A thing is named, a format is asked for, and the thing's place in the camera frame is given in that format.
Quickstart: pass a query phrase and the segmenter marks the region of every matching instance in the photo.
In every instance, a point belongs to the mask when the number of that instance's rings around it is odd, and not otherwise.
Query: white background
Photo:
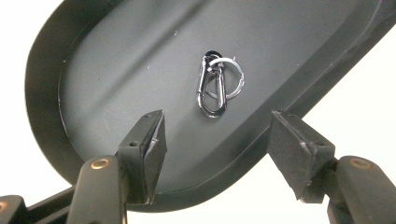
[[[50,166],[30,130],[23,82],[36,35],[60,0],[3,1],[0,14],[0,196],[32,205],[69,187]],[[304,120],[336,145],[336,158],[376,162],[396,183],[396,27]],[[266,156],[214,199],[163,214],[128,213],[130,223],[328,223],[327,199],[303,204]]]

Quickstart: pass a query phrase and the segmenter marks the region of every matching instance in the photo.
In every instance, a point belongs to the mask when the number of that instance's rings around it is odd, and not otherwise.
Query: oval tray
[[[273,109],[302,117],[393,26],[392,1],[65,0],[38,35],[25,90],[35,138],[76,183],[84,161],[114,155],[138,119],[163,109],[161,212],[219,194],[266,154]],[[224,115],[196,102],[209,50],[235,58],[245,86]],[[226,75],[227,91],[237,77]]]

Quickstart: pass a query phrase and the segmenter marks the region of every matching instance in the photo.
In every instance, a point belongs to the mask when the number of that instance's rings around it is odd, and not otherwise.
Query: screw
[[[91,168],[93,170],[100,170],[107,167],[110,164],[109,159],[99,159],[91,163]]]
[[[372,168],[372,165],[368,161],[364,161],[358,158],[352,158],[349,161],[353,166],[362,170],[368,170]]]
[[[0,202],[0,213],[6,210],[7,203],[6,202]]]

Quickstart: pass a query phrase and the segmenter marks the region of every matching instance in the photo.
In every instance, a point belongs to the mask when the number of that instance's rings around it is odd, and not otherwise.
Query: carabiner
[[[197,100],[198,106],[210,118],[221,116],[227,107],[227,99],[225,94],[224,75],[222,73],[222,63],[218,65],[216,71],[209,65],[211,58],[221,58],[221,55],[215,51],[209,51],[202,59],[201,78],[198,85]],[[216,76],[216,89],[218,93],[218,109],[211,110],[206,106],[205,93],[208,80]]]

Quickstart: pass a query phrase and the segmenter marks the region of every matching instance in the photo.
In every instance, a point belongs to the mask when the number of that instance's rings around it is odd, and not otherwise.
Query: hole
[[[322,142],[316,142],[315,145],[317,145],[318,147],[324,147],[325,146],[324,143],[322,143]]]
[[[131,147],[137,147],[137,142],[136,142],[136,141],[133,141],[132,143],[129,144],[129,146],[131,146]]]

